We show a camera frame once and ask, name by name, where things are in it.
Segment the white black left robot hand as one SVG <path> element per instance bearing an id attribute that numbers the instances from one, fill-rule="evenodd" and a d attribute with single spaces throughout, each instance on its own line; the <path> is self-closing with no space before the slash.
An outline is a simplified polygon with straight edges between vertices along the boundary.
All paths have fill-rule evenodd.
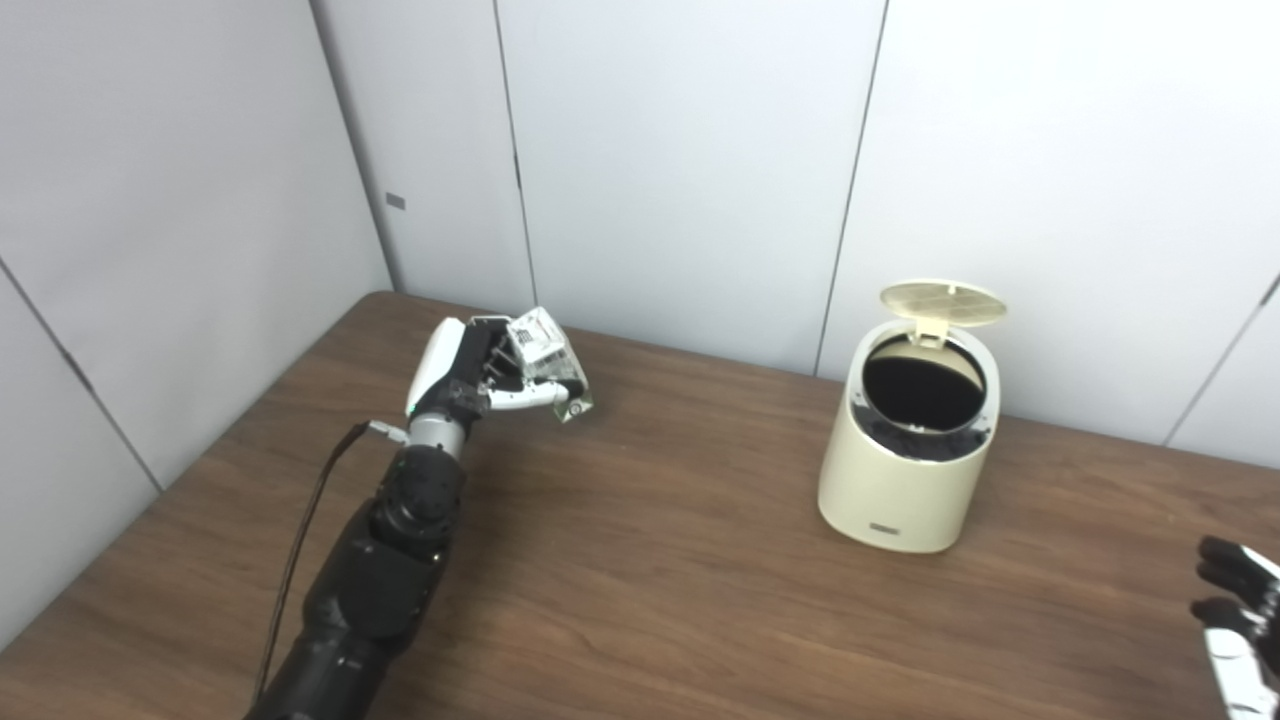
<path id="1" fill-rule="evenodd" d="M 404 415 L 472 421 L 494 411 L 550 407 L 568 421 L 593 406 L 568 336 L 548 310 L 534 307 L 520 316 L 442 320 L 410 384 Z"/>

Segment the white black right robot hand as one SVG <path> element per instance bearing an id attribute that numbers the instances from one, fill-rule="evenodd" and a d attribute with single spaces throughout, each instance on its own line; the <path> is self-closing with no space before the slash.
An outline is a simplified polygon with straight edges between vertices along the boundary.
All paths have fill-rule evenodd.
<path id="1" fill-rule="evenodd" d="M 1226 591 L 1190 602 L 1229 719 L 1279 717 L 1279 566 L 1245 544 L 1204 536 L 1198 578 Z"/>

